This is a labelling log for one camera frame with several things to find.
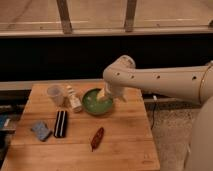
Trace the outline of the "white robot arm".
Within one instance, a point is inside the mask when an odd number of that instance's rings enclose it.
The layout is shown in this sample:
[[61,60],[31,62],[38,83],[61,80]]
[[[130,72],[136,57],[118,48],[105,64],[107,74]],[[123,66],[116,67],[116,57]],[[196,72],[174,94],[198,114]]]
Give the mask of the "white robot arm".
[[213,171],[213,60],[193,67],[137,69],[122,55],[103,71],[99,100],[124,99],[125,87],[183,99],[202,107],[193,124],[183,171]]

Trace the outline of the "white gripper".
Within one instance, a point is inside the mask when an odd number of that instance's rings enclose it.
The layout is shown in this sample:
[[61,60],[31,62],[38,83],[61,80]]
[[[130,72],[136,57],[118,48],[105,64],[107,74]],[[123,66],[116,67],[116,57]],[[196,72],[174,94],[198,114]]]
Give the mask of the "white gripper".
[[118,98],[122,102],[126,102],[124,94],[124,88],[107,83],[104,89],[101,89],[97,94],[98,101],[107,100],[110,98]]

